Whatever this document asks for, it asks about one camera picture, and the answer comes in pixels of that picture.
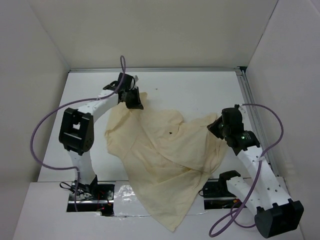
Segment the cream fabric jacket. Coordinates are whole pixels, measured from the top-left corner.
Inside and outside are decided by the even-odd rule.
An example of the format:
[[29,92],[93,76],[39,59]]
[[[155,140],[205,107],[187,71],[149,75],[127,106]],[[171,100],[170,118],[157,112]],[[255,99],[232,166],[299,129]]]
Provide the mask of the cream fabric jacket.
[[124,103],[111,109],[104,134],[107,151],[121,160],[146,211],[173,232],[228,147],[207,128],[216,113],[186,122],[175,109],[151,107],[146,92],[140,98],[143,109]]

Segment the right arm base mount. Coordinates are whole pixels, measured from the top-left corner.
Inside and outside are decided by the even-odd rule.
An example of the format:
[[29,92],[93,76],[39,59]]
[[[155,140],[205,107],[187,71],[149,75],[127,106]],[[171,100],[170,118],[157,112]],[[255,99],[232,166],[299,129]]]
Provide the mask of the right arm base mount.
[[230,209],[239,199],[228,191],[227,181],[241,175],[236,170],[223,172],[217,179],[209,179],[198,194],[203,197],[205,210]]

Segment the aluminium frame rail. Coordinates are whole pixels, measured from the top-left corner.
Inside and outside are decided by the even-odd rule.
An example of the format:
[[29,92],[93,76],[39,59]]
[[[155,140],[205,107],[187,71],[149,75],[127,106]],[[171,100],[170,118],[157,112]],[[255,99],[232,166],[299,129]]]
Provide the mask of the aluminium frame rail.
[[[97,97],[102,88],[118,79],[120,69],[72,70],[67,77],[63,99],[65,103]],[[243,71],[238,68],[129,68],[129,75],[137,75],[141,92],[147,92],[150,107],[155,110],[177,110],[186,122],[202,118],[210,113],[221,113],[234,104],[253,103],[245,82]],[[244,106],[244,127],[253,131],[263,147],[264,143],[258,120],[260,107]],[[93,169],[102,181],[127,181],[128,176],[118,157],[107,152],[104,137],[111,111],[105,113],[94,124],[94,144],[91,148]],[[242,177],[250,175],[244,165],[229,148],[222,163],[211,179],[230,170],[238,171]]]

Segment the white front cover sheet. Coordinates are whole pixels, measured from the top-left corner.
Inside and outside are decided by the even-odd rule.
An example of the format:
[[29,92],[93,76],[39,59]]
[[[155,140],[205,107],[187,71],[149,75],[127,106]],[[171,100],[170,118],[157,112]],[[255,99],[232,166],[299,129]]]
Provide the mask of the white front cover sheet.
[[[187,216],[205,214],[204,198],[197,195]],[[150,217],[138,200],[128,181],[116,181],[113,194],[113,215],[115,217]]]

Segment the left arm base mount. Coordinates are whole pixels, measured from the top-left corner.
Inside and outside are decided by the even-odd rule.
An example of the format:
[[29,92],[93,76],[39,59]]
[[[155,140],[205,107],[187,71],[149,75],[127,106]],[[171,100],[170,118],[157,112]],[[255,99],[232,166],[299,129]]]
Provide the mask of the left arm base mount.
[[66,211],[98,212],[104,217],[114,215],[115,183],[95,181],[92,185],[79,185],[75,192],[76,183],[60,182],[59,187],[69,192]]

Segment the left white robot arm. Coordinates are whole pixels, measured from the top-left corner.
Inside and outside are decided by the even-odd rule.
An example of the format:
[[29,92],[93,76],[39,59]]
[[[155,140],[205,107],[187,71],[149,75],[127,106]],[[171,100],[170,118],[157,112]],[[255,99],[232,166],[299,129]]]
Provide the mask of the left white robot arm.
[[79,108],[69,107],[63,113],[58,139],[76,167],[74,183],[88,200],[99,193],[98,177],[90,155],[95,139],[94,124],[119,103],[124,103],[127,109],[142,110],[138,80],[136,75],[121,72],[118,80],[106,85],[96,98]]

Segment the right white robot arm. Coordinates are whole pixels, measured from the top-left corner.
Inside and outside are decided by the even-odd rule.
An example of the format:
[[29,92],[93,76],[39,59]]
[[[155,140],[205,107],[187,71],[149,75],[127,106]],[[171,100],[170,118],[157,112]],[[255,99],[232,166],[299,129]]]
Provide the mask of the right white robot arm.
[[208,235],[214,238],[222,234],[236,222],[243,208],[249,209],[253,214],[254,226],[266,239],[296,230],[304,207],[299,200],[293,200],[284,190],[265,159],[265,154],[282,138],[279,137],[275,143],[262,149],[256,135],[245,130],[238,104],[224,108],[221,116],[209,124],[207,129],[215,137],[226,141],[253,180],[252,185],[248,185],[236,171],[229,171],[226,176],[220,178],[220,194],[233,194],[241,204],[214,223]]

